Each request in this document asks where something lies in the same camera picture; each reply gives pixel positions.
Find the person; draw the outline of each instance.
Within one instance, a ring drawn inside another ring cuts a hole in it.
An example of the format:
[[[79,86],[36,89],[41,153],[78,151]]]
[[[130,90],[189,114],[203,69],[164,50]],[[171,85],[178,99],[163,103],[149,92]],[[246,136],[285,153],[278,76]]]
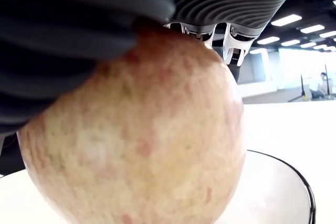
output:
[[[322,72],[321,78],[315,78],[309,85],[309,89],[311,92],[311,99],[318,99],[323,98],[324,95],[327,93],[325,87],[323,86],[323,80],[327,77],[327,74]]]

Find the apple skin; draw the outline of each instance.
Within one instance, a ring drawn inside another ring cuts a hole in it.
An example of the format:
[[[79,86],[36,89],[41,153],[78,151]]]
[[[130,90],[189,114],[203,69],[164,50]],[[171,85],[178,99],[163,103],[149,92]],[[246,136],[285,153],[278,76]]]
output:
[[[159,25],[18,132],[27,170],[78,224],[212,224],[245,159],[243,105],[219,55]]]

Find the ceiling light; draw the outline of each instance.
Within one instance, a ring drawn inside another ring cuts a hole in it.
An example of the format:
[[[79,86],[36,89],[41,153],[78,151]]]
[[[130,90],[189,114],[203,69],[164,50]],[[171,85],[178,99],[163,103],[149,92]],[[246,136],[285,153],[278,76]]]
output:
[[[301,45],[302,48],[313,47],[313,46],[316,46],[315,42],[311,42],[311,43]]]
[[[261,54],[262,52],[267,52],[267,50],[265,48],[259,48],[259,49],[250,51],[250,54],[256,55],[256,54]]]
[[[288,46],[295,45],[295,44],[298,44],[298,43],[300,43],[300,41],[297,40],[297,39],[294,39],[294,40],[291,40],[291,41],[283,42],[283,43],[281,43],[281,45],[284,46],[284,47],[288,47]]]
[[[303,32],[304,34],[309,34],[309,33],[312,33],[314,31],[320,31],[320,30],[323,30],[323,29],[324,29],[324,26],[316,25],[316,26],[311,26],[311,27],[301,29],[301,32]]]
[[[319,45],[319,46],[315,46],[314,49],[319,50],[319,49],[326,48],[326,47],[327,47],[326,45]]]
[[[328,37],[335,36],[335,35],[336,35],[336,31],[330,31],[330,32],[325,33],[325,34],[320,34],[320,37],[328,38]]]
[[[302,19],[301,16],[292,14],[292,15],[289,15],[287,17],[284,17],[284,18],[278,19],[276,21],[273,21],[271,24],[274,25],[274,26],[285,26],[287,24],[293,23],[293,22],[301,20],[301,19]]]
[[[326,47],[324,50],[329,51],[329,50],[334,50],[334,49],[336,49],[336,47]]]
[[[275,41],[279,41],[280,38],[278,37],[269,37],[269,38],[266,38],[266,39],[262,39],[262,40],[259,40],[257,41],[258,44],[260,45],[266,45],[266,44],[269,44],[269,43],[272,43],[272,42],[275,42]]]

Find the speckled apple skin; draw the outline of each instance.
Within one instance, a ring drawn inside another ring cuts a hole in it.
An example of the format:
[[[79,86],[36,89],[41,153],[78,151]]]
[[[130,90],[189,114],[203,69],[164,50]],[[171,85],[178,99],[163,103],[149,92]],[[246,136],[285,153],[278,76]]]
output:
[[[245,158],[243,105],[215,51],[156,25],[20,132],[27,170],[76,224],[212,224]]]

